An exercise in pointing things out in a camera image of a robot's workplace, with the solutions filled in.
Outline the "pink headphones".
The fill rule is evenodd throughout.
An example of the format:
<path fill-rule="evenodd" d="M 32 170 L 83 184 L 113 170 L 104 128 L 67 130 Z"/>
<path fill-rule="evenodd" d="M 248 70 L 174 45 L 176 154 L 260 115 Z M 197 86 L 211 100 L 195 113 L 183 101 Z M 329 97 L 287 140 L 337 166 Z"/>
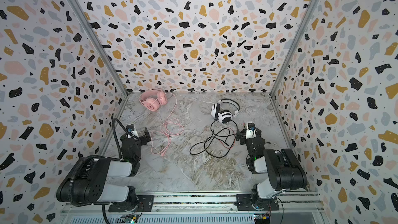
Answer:
<path fill-rule="evenodd" d="M 140 95 L 140 103 L 148 110 L 155 112 L 167 104 L 165 92 L 159 89 L 147 90 Z"/>

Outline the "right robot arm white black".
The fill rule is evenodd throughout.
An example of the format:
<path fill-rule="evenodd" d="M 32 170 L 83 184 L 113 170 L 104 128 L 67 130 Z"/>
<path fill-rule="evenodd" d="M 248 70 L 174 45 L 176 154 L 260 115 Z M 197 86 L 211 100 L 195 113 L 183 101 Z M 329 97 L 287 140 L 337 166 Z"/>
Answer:
<path fill-rule="evenodd" d="M 306 187 L 306 174 L 292 149 L 266 149 L 266 141 L 256 129 L 242 130 L 238 140 L 248 150 L 247 169 L 252 174 L 267 175 L 249 194 L 236 196 L 235 205 L 239 211 L 276 211 L 279 209 L 278 195 Z"/>

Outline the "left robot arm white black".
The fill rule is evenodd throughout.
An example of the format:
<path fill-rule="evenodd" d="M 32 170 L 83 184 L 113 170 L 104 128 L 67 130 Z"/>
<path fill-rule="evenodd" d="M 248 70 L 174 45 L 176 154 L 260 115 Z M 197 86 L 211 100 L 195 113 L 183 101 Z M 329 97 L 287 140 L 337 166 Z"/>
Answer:
<path fill-rule="evenodd" d="M 57 189 L 56 198 L 73 206 L 109 205 L 110 212 L 148 212 L 150 197 L 139 198 L 133 186 L 107 182 L 110 177 L 133 177 L 140 168 L 142 147 L 151 142 L 144 128 L 139 135 L 133 125 L 121 137 L 121 158 L 90 155 L 80 158 Z"/>

